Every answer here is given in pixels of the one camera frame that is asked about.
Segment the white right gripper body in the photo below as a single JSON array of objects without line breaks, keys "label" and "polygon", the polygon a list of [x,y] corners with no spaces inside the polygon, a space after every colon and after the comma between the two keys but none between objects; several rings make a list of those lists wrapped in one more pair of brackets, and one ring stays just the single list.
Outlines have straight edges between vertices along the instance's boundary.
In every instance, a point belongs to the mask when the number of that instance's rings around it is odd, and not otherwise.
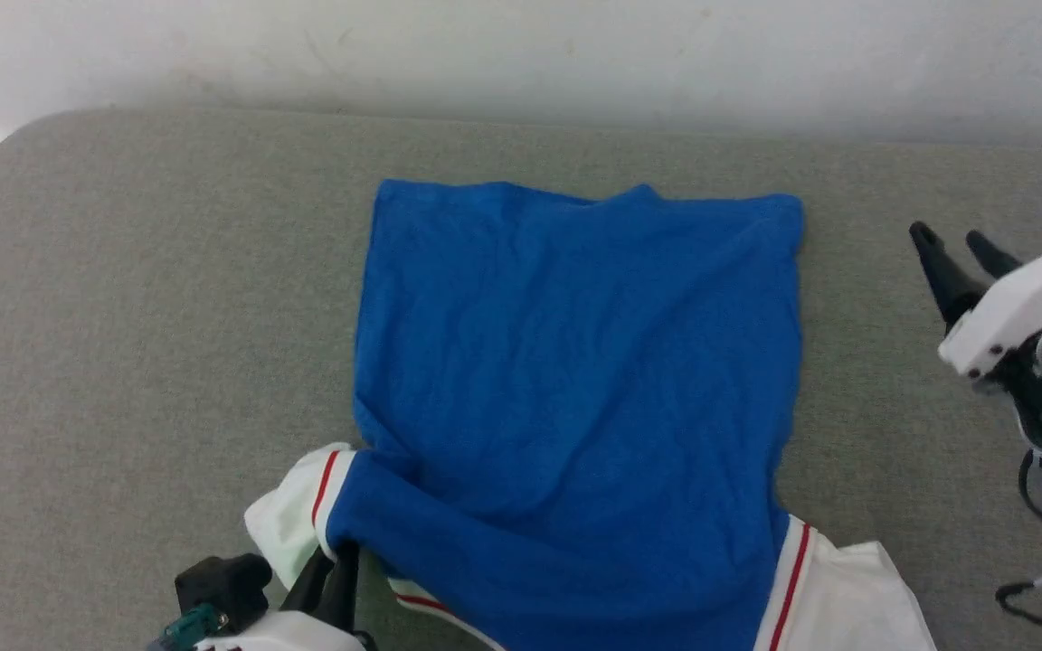
[{"label": "white right gripper body", "polygon": [[939,344],[938,355],[960,376],[979,378],[1029,339],[1037,341],[1037,367],[1042,370],[1042,256],[988,287],[979,304],[961,316]]}]

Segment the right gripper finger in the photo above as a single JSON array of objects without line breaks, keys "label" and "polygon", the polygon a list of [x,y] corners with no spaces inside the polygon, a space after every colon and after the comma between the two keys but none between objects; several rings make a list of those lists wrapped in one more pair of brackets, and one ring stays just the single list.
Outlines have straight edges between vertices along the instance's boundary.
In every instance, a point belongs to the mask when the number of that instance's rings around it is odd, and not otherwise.
[{"label": "right gripper finger", "polygon": [[979,264],[981,270],[988,273],[993,280],[1004,278],[1010,272],[1016,271],[1024,265],[981,231],[968,231],[966,244],[973,258]]},{"label": "right gripper finger", "polygon": [[968,275],[944,248],[944,242],[925,222],[911,223],[911,242],[921,262],[944,330],[952,331],[964,314],[979,304],[987,286]]}]

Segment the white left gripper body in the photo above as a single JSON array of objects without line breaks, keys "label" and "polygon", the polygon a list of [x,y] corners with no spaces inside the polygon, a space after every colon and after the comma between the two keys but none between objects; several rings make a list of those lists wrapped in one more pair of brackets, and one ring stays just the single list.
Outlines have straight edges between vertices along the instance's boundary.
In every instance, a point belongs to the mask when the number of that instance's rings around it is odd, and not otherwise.
[{"label": "white left gripper body", "polygon": [[270,611],[240,633],[199,640],[194,651],[377,651],[372,639],[331,614]]}]

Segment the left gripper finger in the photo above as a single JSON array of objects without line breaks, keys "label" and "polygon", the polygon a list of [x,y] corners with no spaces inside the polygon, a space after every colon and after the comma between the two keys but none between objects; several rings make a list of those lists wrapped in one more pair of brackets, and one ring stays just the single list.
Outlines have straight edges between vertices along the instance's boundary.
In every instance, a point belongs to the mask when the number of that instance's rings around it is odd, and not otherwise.
[{"label": "left gripper finger", "polygon": [[355,633],[358,590],[359,544],[344,541],[336,549],[336,560],[321,594],[321,619],[348,634]]},{"label": "left gripper finger", "polygon": [[303,565],[297,579],[287,592],[282,610],[314,614],[322,600],[324,586],[327,585],[333,569],[334,561],[316,545],[309,559]]}]

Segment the blue shirt white red trim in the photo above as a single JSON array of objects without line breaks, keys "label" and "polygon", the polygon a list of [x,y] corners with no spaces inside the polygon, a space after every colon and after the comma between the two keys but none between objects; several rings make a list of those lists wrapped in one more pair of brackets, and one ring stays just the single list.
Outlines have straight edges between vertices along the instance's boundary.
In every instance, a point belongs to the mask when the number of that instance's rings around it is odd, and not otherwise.
[{"label": "blue shirt white red trim", "polygon": [[879,543],[778,502],[803,226],[789,194],[384,181],[364,444],[307,453],[249,536],[286,586],[358,543],[493,651],[937,651]]}]

